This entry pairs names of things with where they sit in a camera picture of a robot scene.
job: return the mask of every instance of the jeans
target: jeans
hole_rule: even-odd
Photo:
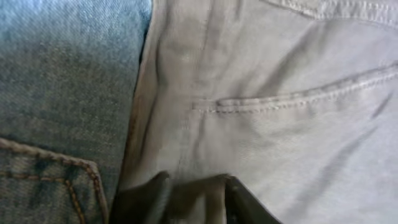
[[[151,1],[0,1],[0,223],[103,223]]]

